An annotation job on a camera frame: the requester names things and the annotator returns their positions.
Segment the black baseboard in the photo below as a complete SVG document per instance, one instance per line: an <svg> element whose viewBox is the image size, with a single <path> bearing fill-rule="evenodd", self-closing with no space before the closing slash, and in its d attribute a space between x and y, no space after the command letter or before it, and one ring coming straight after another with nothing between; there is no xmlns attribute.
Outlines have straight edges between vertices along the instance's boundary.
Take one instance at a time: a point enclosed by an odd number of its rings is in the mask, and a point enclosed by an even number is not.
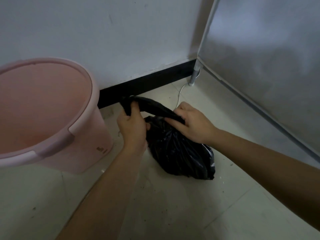
<svg viewBox="0 0 320 240"><path fill-rule="evenodd" d="M151 73L146 76L100 90L98 108L118 103L122 97L139 95L192 75L196 60Z"/></svg>

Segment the tile floor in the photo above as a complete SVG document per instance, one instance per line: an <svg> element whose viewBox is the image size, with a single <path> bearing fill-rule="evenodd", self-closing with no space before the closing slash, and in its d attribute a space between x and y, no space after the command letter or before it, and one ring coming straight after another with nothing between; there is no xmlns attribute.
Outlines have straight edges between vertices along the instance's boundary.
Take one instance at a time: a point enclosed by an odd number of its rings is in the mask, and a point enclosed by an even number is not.
<svg viewBox="0 0 320 240"><path fill-rule="evenodd" d="M146 92L174 109L186 79ZM217 127L319 167L258 114L206 72L181 101L201 110ZM0 239L54 239L78 203L122 147L116 116L101 109L114 138L112 151L81 175L38 165L0 169ZM212 181L165 173L146 151L119 240L320 239L320 232L277 201L249 175L214 151Z"/></svg>

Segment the left hand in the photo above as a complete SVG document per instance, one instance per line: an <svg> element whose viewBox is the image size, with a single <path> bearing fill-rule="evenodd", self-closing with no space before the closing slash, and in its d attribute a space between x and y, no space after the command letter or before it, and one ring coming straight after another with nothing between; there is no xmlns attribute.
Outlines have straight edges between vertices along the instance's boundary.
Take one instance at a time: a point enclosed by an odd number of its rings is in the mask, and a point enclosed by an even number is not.
<svg viewBox="0 0 320 240"><path fill-rule="evenodd" d="M131 153L143 154L147 148L147 127L149 128L150 124L142 118L138 103L135 101L131 103L131 116L126 115L122 110L117 123L123 136L123 149Z"/></svg>

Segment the white wall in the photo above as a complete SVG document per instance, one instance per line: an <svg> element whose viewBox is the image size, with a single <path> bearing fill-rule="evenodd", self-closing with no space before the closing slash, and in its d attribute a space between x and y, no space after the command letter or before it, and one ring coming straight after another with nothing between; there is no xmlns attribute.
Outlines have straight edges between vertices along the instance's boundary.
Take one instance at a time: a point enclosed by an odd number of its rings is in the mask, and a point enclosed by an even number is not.
<svg viewBox="0 0 320 240"><path fill-rule="evenodd" d="M100 89L194 59L213 0L2 0L0 65L62 57Z"/></svg>

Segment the hand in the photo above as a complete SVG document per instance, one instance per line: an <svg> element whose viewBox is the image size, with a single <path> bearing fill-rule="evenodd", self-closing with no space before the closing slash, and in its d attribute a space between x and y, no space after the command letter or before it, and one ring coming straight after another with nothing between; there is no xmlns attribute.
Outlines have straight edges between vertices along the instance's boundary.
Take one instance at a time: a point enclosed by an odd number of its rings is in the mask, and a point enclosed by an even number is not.
<svg viewBox="0 0 320 240"><path fill-rule="evenodd" d="M122 110L117 123L123 137L123 149L142 154L147 148L146 127L150 124L142 118L138 103L134 101L131 103L131 116L127 116Z"/></svg>
<svg viewBox="0 0 320 240"><path fill-rule="evenodd" d="M181 102L174 112L185 120L185 125L169 118L165 118L166 122L191 141L209 146L212 144L212 138L214 138L219 129L203 113L186 102Z"/></svg>

